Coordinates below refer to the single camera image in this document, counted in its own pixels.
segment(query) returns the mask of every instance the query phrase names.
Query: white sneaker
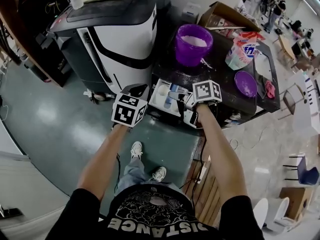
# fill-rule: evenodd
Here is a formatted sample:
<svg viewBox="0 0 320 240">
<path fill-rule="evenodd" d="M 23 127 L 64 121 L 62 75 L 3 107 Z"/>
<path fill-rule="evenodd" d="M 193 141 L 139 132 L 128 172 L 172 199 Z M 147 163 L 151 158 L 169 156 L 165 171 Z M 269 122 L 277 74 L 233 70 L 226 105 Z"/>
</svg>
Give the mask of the white sneaker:
<svg viewBox="0 0 320 240">
<path fill-rule="evenodd" d="M 159 167 L 155 173 L 152 174 L 152 179 L 156 180 L 157 182 L 162 182 L 166 177 L 167 169 L 163 166 Z"/>
<path fill-rule="evenodd" d="M 142 143 L 140 141 L 136 141 L 133 143 L 131 148 L 131 159 L 133 158 L 139 158 L 141 160 L 142 155 Z"/>
</svg>

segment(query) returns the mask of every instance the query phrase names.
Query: jeans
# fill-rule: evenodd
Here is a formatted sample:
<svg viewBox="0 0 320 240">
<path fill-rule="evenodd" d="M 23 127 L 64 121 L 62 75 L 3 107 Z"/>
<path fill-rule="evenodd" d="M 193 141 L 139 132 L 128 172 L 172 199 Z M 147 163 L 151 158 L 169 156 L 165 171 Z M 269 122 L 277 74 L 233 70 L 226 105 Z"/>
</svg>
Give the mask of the jeans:
<svg viewBox="0 0 320 240">
<path fill-rule="evenodd" d="M 256 19 L 259 19 L 261 16 L 260 5 L 261 0 L 251 0 L 251 7 L 248 13 Z"/>
<path fill-rule="evenodd" d="M 269 32 L 274 28 L 276 20 L 280 17 L 280 15 L 276 15 L 274 12 L 269 17 L 269 20 L 266 24 L 263 25 L 265 29 L 267 29 Z"/>
<path fill-rule="evenodd" d="M 131 159 L 130 163 L 125 167 L 123 177 L 118 183 L 118 189 L 115 192 L 115 196 L 120 194 L 123 190 L 139 184 L 155 184 L 168 187 L 184 195 L 184 193 L 173 183 L 161 183 L 155 179 L 147 180 L 145 176 L 145 166 L 141 160 L 137 157 Z"/>
</svg>

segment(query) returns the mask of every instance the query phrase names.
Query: tiled floor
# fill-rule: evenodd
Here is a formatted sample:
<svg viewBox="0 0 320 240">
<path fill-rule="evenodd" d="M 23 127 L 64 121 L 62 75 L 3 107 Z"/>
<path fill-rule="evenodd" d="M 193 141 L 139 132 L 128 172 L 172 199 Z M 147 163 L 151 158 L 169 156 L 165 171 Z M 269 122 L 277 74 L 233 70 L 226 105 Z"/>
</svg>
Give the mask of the tiled floor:
<svg viewBox="0 0 320 240">
<path fill-rule="evenodd" d="M 0 94 L 7 109 L 0 114 L 9 132 L 22 151 L 29 155 L 36 168 L 56 187 L 71 195 L 79 175 L 110 132 L 112 100 L 93 104 L 83 95 L 86 87 L 72 73 L 63 88 L 44 83 L 22 64 L 8 64 L 0 85 Z M 165 166 L 166 181 L 181 186 L 188 173 L 199 141 L 184 131 L 153 120 L 146 115 L 130 134 L 119 151 L 121 175 L 130 162 L 130 149 L 135 141 L 143 144 L 142 162 L 150 176 L 152 170 Z M 118 177 L 115 164 L 109 188 L 100 212 L 107 215 L 114 198 Z"/>
<path fill-rule="evenodd" d="M 284 66 L 286 63 L 281 58 L 279 42 L 273 44 L 278 38 L 276 33 L 262 31 L 261 34 L 271 48 L 279 91 L 282 92 L 286 88 L 286 80 L 294 73 L 290 66 Z M 291 181 L 284 181 L 287 172 L 283 165 L 288 164 L 289 155 L 305 154 L 307 167 L 320 169 L 318 136 L 303 139 L 292 129 L 292 116 L 278 120 L 280 117 L 281 111 L 268 113 L 224 131 L 231 145 L 237 147 L 235 152 L 242 163 L 248 194 L 252 199 L 278 197 L 282 187 L 292 186 Z"/>
</svg>

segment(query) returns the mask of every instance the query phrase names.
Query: black t-shirt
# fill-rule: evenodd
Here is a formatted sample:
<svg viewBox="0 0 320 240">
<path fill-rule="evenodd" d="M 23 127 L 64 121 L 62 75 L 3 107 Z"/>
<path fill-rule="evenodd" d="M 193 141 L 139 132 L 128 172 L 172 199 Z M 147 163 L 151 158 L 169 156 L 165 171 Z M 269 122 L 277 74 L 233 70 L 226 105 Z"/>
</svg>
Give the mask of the black t-shirt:
<svg viewBox="0 0 320 240">
<path fill-rule="evenodd" d="M 286 9 L 286 3 L 285 3 L 285 1 L 280 1 L 279 4 L 278 4 L 278 6 L 279 6 L 281 9 L 285 10 L 285 9 Z M 281 15 L 281 13 L 282 13 L 282 11 L 278 8 L 278 6 L 276 6 L 275 9 L 274 9 L 274 11 L 273 11 L 275 15 Z"/>
<path fill-rule="evenodd" d="M 263 240 L 247 196 L 222 206 L 219 230 L 196 219 L 191 202 L 166 186 L 134 185 L 117 195 L 109 214 L 98 222 L 100 201 L 85 189 L 73 192 L 46 239 L 184 238 Z"/>
</svg>

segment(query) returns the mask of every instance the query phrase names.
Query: purple bucket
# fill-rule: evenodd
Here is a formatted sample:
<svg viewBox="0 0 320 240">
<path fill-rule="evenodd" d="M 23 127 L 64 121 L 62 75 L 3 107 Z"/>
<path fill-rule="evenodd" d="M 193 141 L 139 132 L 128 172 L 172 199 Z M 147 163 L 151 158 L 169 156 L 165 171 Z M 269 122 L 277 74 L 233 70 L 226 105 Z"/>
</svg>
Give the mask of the purple bucket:
<svg viewBox="0 0 320 240">
<path fill-rule="evenodd" d="M 195 46 L 183 40 L 190 36 L 202 39 L 206 42 L 205 47 Z M 214 43 L 211 33 L 204 27 L 195 24 L 186 24 L 178 29 L 175 36 L 175 57 L 184 66 L 195 67 L 200 64 L 201 59 L 207 55 Z"/>
</svg>

